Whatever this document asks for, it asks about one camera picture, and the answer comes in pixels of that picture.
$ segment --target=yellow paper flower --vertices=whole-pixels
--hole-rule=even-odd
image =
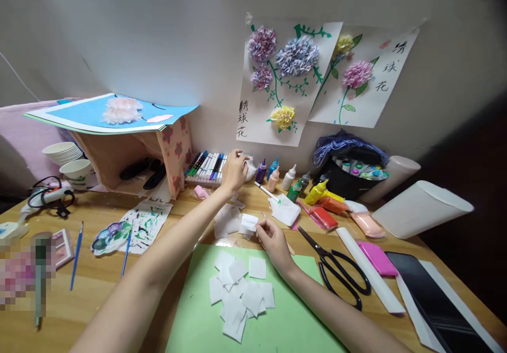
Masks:
[[[350,35],[340,36],[336,42],[336,46],[334,47],[332,60],[334,60],[340,53],[349,54],[350,50],[352,49],[352,40],[352,36]]]
[[[278,129],[286,129],[290,126],[294,118],[294,107],[284,106],[281,109],[275,110],[271,114],[271,121],[278,127]]]

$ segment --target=green paint bottle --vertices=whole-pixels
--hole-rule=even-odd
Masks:
[[[302,188],[301,180],[299,180],[292,186],[292,188],[289,189],[289,192],[287,193],[287,198],[292,202],[296,202],[297,197],[299,196],[299,192],[301,192],[301,188]]]

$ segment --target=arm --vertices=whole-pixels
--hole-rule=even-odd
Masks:
[[[244,183],[248,168],[243,162],[248,158],[239,157],[239,152],[234,150],[228,155],[222,186],[157,239],[121,279],[73,352],[139,350],[168,283],[213,217]]]
[[[350,352],[410,352],[390,333],[306,275],[293,261],[283,231],[269,219],[257,236],[287,284]]]

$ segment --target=hand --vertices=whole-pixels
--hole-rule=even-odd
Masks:
[[[235,194],[245,182],[248,173],[248,167],[245,160],[250,158],[247,156],[239,156],[242,150],[232,150],[227,155],[227,161],[222,168],[222,185],[220,188],[228,190],[231,194]]]
[[[297,268],[290,255],[284,232],[272,220],[265,218],[259,221],[256,230],[257,237],[280,275],[284,276]]]

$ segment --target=scissors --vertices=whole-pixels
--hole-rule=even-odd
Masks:
[[[361,301],[361,298],[359,297],[358,293],[354,290],[354,288],[362,293],[363,295],[370,295],[371,294],[371,284],[370,284],[370,281],[368,280],[368,278],[366,277],[366,275],[364,274],[363,270],[361,270],[361,268],[357,265],[356,262],[354,262],[352,259],[350,259],[349,257],[347,257],[346,255],[342,254],[342,253],[339,253],[337,252],[336,250],[331,250],[331,252],[328,252],[327,250],[324,250],[317,242],[315,242],[313,240],[312,237],[310,237],[308,235],[307,232],[305,232],[305,230],[303,230],[301,227],[298,227],[297,228],[299,230],[299,232],[301,234],[303,234],[303,237],[306,238],[306,240],[308,241],[308,243],[310,243],[310,245],[315,249],[315,251],[318,253],[320,259],[321,259],[321,262],[318,263],[318,268],[321,272],[321,275],[322,275],[322,279],[324,280],[324,283],[327,287],[328,290],[330,290],[332,293],[334,293],[336,296],[340,297],[335,291],[334,289],[331,287],[331,284],[329,283],[329,280],[327,280],[327,275],[326,275],[326,272],[324,271],[324,266],[327,267],[327,269],[329,271],[331,271],[333,273],[333,275],[340,281],[342,282],[342,284],[345,286],[345,288],[347,288],[347,290],[349,290],[349,292],[354,296],[355,298],[355,308],[357,308],[358,310],[361,311],[361,309],[363,308],[363,302]],[[363,278],[365,284],[366,284],[366,288],[362,288],[350,275],[349,273],[343,268],[343,266],[338,262],[338,260],[335,258],[338,257],[338,258],[342,258],[344,259],[345,261],[349,262],[352,267],[354,267],[356,269],[356,271],[359,273],[359,275],[361,275],[361,277]],[[345,280],[345,278],[343,278],[334,268],[333,266],[331,266],[327,261],[326,261],[326,258],[329,258],[331,260],[331,262],[334,263],[334,265],[338,268],[338,270],[342,273],[343,276],[345,276],[345,278],[347,278],[347,280],[350,282],[350,284],[352,284],[352,286],[354,288],[352,288],[352,286]]]

